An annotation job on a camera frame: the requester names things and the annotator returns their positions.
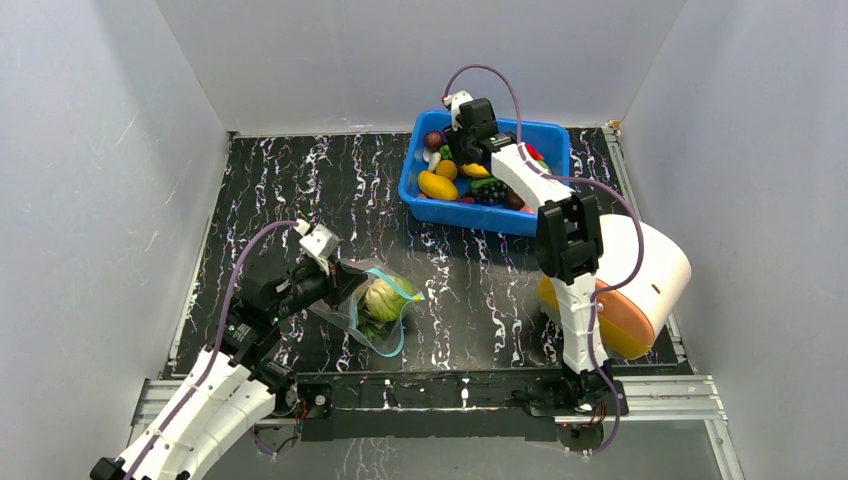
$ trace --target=blue plastic bin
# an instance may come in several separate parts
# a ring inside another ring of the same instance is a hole
[[[423,156],[424,135],[433,130],[441,132],[448,124],[450,113],[444,110],[423,112],[415,121],[398,185],[400,198],[409,205],[412,215],[422,222],[535,237],[536,216],[533,214],[516,212],[502,206],[469,205],[418,198],[421,193],[418,188],[418,174],[427,169]],[[571,174],[571,142],[566,129],[559,125],[536,122],[521,122],[521,127],[522,140],[535,147],[545,157],[545,163],[551,167],[554,174]],[[515,120],[499,118],[498,128],[502,132],[515,132]],[[471,179],[457,177],[455,183],[462,196]]]

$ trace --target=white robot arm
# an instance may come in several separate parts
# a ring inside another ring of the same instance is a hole
[[[542,284],[553,293],[547,302],[542,298],[542,306],[560,321],[563,370],[566,382],[571,383],[559,407],[568,410],[584,403],[596,405],[611,385],[611,380],[607,382],[611,371],[601,324],[607,326],[617,353],[628,358],[644,354],[689,281],[691,269],[686,256],[671,240],[638,219],[601,217],[594,195],[578,194],[543,176],[539,167],[533,167],[535,162],[525,158],[529,156],[520,150],[522,145],[515,136],[498,130],[488,100],[473,99],[460,91],[442,101],[451,112],[451,125],[444,133],[455,161],[488,167],[538,213],[536,256],[546,275]],[[608,261],[601,259],[605,251]],[[637,258],[641,258],[641,269],[632,273],[634,264],[639,263]],[[620,290],[600,293],[611,285],[625,283]],[[596,296],[598,305],[593,305]],[[593,306],[597,311],[606,307],[604,316],[595,322]]]
[[[294,226],[307,257],[284,277],[242,278],[221,326],[220,350],[202,350],[150,427],[116,459],[101,458],[91,479],[199,480],[256,422],[274,411],[291,413],[295,377],[266,357],[279,341],[279,318],[318,300],[338,305],[367,279],[335,257],[339,238],[329,229],[302,220]],[[285,400],[291,392],[292,400]]]

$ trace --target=red toy fruit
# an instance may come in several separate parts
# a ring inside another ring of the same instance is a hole
[[[442,145],[444,144],[445,137],[444,135],[442,135],[442,132],[438,130],[427,132],[427,135],[424,135],[424,145],[426,145],[431,152],[439,151],[439,149],[442,148]]]
[[[544,161],[544,160],[545,160],[545,157],[543,157],[542,155],[540,155],[540,154],[539,154],[539,152],[538,152],[538,151],[536,151],[536,149],[535,149],[535,148],[533,148],[533,146],[532,146],[532,145],[527,145],[527,144],[525,144],[525,145],[524,145],[524,147],[525,147],[525,148],[527,148],[527,153],[529,153],[529,154],[530,154],[530,157],[531,157],[533,160],[536,160],[537,162],[541,162],[541,161]]]

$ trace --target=metal frame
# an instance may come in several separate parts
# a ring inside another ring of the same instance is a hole
[[[622,417],[622,421],[703,421],[722,478],[743,479],[742,469],[727,432],[727,415],[724,405],[711,375],[619,376],[617,379],[624,386],[630,408],[630,413]],[[144,432],[181,384],[179,380],[148,380],[144,383],[141,398],[133,415],[130,442]],[[432,409],[439,412],[460,410],[462,409]],[[613,420],[612,416],[606,418],[607,422]],[[554,417],[554,422],[559,424],[585,421],[585,416]],[[268,417],[260,420],[256,425],[266,427],[294,425],[294,420]]]
[[[621,193],[624,198],[630,202],[633,210],[639,217],[642,217],[642,212],[639,211],[639,205],[636,203],[636,197],[633,194],[633,186],[630,184],[630,177],[627,175],[627,167],[624,164],[624,153],[621,151],[621,145],[618,143],[618,131],[610,126],[601,128],[604,132],[604,139],[607,142],[607,148],[610,152],[610,160],[615,167],[615,173],[618,175],[618,183],[621,185]],[[677,327],[677,320],[674,318],[674,312],[668,317],[668,331],[672,338],[680,339],[680,329]]]
[[[221,170],[221,176],[218,179],[218,186],[220,188],[221,184],[224,181],[224,175],[227,174],[227,165],[230,162],[230,144],[233,141],[232,134],[230,135],[230,139],[227,141],[227,162],[224,164],[224,169]],[[188,291],[186,292],[185,302],[183,302],[183,310],[180,318],[177,319],[177,329],[174,330],[174,338],[171,340],[171,349],[168,351],[168,360],[165,362],[166,367],[173,367],[177,364],[177,354],[180,350],[180,342],[183,338],[183,328],[185,328],[185,322],[188,320],[189,310],[192,305],[192,296],[194,296],[194,282],[197,280],[197,275],[200,273],[200,266],[203,264],[203,253],[206,250],[206,240],[209,237],[209,230],[212,228],[212,219],[215,216],[215,208],[217,207],[218,198],[215,198],[215,204],[209,209],[208,215],[206,217],[206,228],[203,230],[203,237],[200,241],[200,248],[197,250],[197,258],[194,262],[194,271],[191,274],[191,282],[188,286]]]

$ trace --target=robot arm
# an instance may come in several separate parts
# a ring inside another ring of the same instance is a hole
[[[445,135],[457,161],[489,165],[492,175],[538,212],[536,255],[559,305],[565,339],[563,366],[576,374],[593,371],[588,352],[590,297],[603,254],[595,198],[580,198],[571,188],[543,178],[527,165],[515,137],[498,131],[488,100],[460,91],[442,101],[451,111]],[[597,332],[598,322],[594,329],[595,358],[603,364],[607,353]]]
[[[279,341],[279,319],[318,300],[336,306],[367,279],[334,256],[339,239],[329,229],[303,221],[296,229],[303,235],[300,246],[307,256],[287,276],[242,279],[220,351],[201,351],[150,427],[117,459],[100,459],[90,478],[121,480],[138,464],[130,477],[135,480],[201,479],[257,421],[275,411],[292,410],[284,394],[296,391],[294,376],[288,367],[267,358]],[[210,372],[201,383],[210,361]],[[190,390],[194,393],[187,396]],[[173,418],[167,428],[161,428],[169,416]]]

